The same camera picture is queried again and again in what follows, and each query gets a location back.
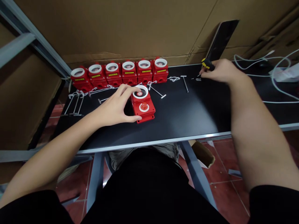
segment red tile floor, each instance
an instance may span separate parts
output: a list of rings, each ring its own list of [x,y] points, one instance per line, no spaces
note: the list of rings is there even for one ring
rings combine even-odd
[[[62,112],[63,105],[56,105],[51,118],[40,139],[40,144],[47,143],[53,134]],[[239,170],[237,156],[231,139],[217,140],[214,147],[203,143],[215,156],[215,162],[209,169],[203,169],[210,184],[217,208],[221,215],[229,223],[247,223],[249,220],[249,194],[245,189],[242,179],[228,175],[228,169]],[[296,164],[299,166],[299,153],[292,147],[291,152]],[[86,200],[88,185],[92,170],[92,161],[85,162],[68,177],[58,183],[56,192],[60,201],[80,195],[78,200],[66,207],[71,218],[77,224],[86,215]],[[180,156],[179,164],[189,178],[189,184],[193,186],[191,176],[185,160]],[[111,176],[106,163],[104,165],[104,184]]]

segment leg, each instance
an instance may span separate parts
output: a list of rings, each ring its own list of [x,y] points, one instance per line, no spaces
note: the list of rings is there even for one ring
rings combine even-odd
[[[137,148],[128,148],[128,149],[120,149],[109,151],[108,154],[111,158],[112,168],[116,171],[122,165],[126,158]]]
[[[178,153],[178,144],[176,142],[153,145],[151,147],[153,147],[158,152],[168,156],[169,158],[173,159],[178,163],[179,153]]]

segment screwdriver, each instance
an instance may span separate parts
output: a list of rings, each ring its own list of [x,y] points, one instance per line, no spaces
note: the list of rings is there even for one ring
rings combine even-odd
[[[207,58],[204,58],[203,60],[202,60],[202,65],[204,66],[204,67],[206,67],[208,70],[210,70],[210,71],[214,71],[214,69],[215,69],[215,66],[212,64],[212,62],[209,60],[209,59],[207,59]]]

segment hand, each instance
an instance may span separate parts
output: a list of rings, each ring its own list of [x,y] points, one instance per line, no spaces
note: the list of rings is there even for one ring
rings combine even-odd
[[[99,122],[100,127],[103,127],[141,120],[141,116],[127,116],[124,113],[128,98],[133,92],[140,91],[141,89],[137,87],[121,84],[112,96],[91,112],[94,122]]]
[[[239,82],[241,79],[250,79],[245,73],[238,70],[235,65],[227,59],[213,61],[212,64],[215,65],[214,71],[207,71],[205,67],[200,70],[199,73],[202,75],[202,78],[225,82],[228,85]]]

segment black cloth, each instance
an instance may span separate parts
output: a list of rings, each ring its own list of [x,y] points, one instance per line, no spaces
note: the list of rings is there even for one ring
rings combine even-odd
[[[262,185],[249,195],[249,223],[299,223],[299,191]],[[1,223],[73,223],[57,194],[44,190],[0,209]],[[165,155],[135,150],[97,195],[82,223],[227,223]]]

